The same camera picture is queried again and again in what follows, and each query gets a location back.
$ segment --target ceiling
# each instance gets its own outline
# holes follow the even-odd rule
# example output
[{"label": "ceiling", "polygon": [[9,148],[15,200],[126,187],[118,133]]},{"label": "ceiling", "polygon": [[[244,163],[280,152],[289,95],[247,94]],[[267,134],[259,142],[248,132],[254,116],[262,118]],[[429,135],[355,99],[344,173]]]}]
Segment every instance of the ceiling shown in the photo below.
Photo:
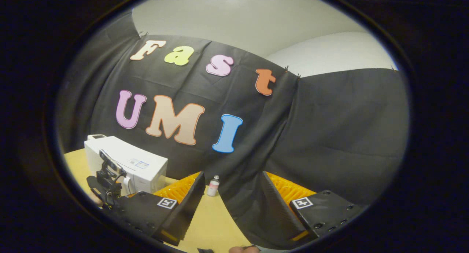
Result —
[{"label": "ceiling", "polygon": [[209,39],[264,58],[318,36],[367,32],[320,0],[148,0],[133,17],[143,33]]}]

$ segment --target white box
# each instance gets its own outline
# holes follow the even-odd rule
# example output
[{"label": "white box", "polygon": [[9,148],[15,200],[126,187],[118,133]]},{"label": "white box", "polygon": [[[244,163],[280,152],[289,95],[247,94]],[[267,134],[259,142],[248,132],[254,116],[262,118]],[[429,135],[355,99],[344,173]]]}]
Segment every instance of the white box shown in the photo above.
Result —
[{"label": "white box", "polygon": [[121,177],[121,195],[138,191],[154,193],[165,186],[168,159],[133,146],[125,141],[108,136],[96,139],[88,136],[84,142],[88,166],[93,176],[101,170],[103,164],[99,150],[104,150],[111,158],[119,162],[127,176]]}]

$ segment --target black fabric backdrop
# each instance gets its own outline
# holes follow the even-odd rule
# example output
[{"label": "black fabric backdrop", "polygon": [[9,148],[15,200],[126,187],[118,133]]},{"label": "black fabric backdrop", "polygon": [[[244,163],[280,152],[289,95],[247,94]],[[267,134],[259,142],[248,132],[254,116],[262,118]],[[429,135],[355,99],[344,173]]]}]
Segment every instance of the black fabric backdrop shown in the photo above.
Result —
[{"label": "black fabric backdrop", "polygon": [[[147,40],[164,40],[166,45],[142,60],[130,60]],[[178,46],[194,48],[189,63],[164,62]],[[206,64],[216,54],[233,57],[228,76],[206,72]],[[255,89],[256,69],[270,69],[276,77],[269,84],[271,96]],[[124,129],[116,121],[123,89],[147,97],[133,129]],[[196,126],[196,145],[177,143],[175,134],[168,139],[145,132],[155,95],[169,96],[176,114],[189,103],[205,108]],[[129,99],[125,116],[131,116],[133,105]],[[233,153],[211,148],[218,141],[223,114],[243,119]],[[260,172],[269,171],[313,191],[329,189],[353,203],[368,205],[400,164],[409,107],[399,71],[359,69],[298,78],[225,44],[183,36],[140,37],[127,13],[77,54],[58,96],[56,123],[67,152],[83,148],[89,134],[104,134],[169,158],[169,177],[180,179],[204,171],[209,181],[219,175],[221,197],[246,238],[266,248],[291,248],[295,245],[283,238],[275,212],[266,204]]]}]

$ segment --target foam letter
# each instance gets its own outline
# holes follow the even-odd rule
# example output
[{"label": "foam letter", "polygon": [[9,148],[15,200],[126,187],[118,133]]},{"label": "foam letter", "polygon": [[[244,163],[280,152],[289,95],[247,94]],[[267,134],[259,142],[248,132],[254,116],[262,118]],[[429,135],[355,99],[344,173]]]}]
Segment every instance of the foam letter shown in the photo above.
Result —
[{"label": "foam letter", "polygon": [[130,59],[134,61],[139,61],[144,58],[144,55],[151,54],[155,51],[157,47],[163,47],[166,44],[166,41],[163,40],[148,40],[136,54],[132,55]]},{"label": "foam letter", "polygon": [[186,145],[195,145],[194,134],[196,132],[197,121],[205,108],[198,104],[186,105],[177,116],[174,114],[173,101],[164,95],[154,97],[156,106],[150,126],[146,129],[147,134],[161,136],[160,124],[163,126],[166,138],[170,138],[176,129],[179,133],[174,136],[174,140]]},{"label": "foam letter", "polygon": [[214,151],[231,153],[235,150],[233,148],[233,140],[235,139],[236,131],[243,124],[243,120],[231,114],[224,114],[221,116],[221,121],[223,121],[223,128],[221,129],[220,138],[212,148]]},{"label": "foam letter", "polygon": [[116,110],[117,122],[125,129],[132,129],[137,125],[137,121],[139,121],[140,110],[142,109],[142,105],[144,104],[144,102],[146,102],[146,96],[141,94],[136,94],[134,96],[134,111],[132,111],[132,117],[130,119],[127,119],[124,116],[124,111],[125,106],[127,105],[127,101],[132,96],[132,93],[126,90],[122,90],[119,95],[120,97],[119,102],[117,103]]},{"label": "foam letter", "polygon": [[189,57],[194,53],[194,49],[189,46],[181,46],[173,49],[174,52],[166,55],[165,62],[182,66],[189,62]]},{"label": "foam letter", "polygon": [[233,65],[232,57],[215,55],[210,59],[210,64],[207,64],[206,70],[209,74],[227,76],[231,71],[230,65]]},{"label": "foam letter", "polygon": [[272,90],[268,88],[269,82],[275,82],[275,77],[272,76],[272,71],[267,69],[257,69],[256,73],[259,74],[256,81],[256,90],[265,96],[272,94]]}]

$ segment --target wooden table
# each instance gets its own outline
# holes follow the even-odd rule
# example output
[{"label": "wooden table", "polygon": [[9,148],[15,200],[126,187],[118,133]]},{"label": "wooden table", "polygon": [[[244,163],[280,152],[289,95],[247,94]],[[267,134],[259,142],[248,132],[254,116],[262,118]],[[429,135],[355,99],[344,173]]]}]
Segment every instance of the wooden table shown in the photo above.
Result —
[{"label": "wooden table", "polygon": [[[84,149],[66,153],[65,160],[79,186],[85,193],[90,193],[86,178],[91,175],[91,171]],[[166,178],[166,184],[175,181],[177,180]],[[221,197],[218,194],[214,197],[206,195],[207,189],[208,186],[184,240],[181,240],[179,246],[165,244],[188,253],[198,253],[197,248],[211,249],[215,253],[228,253],[233,246],[250,246],[251,243],[231,218]]]}]

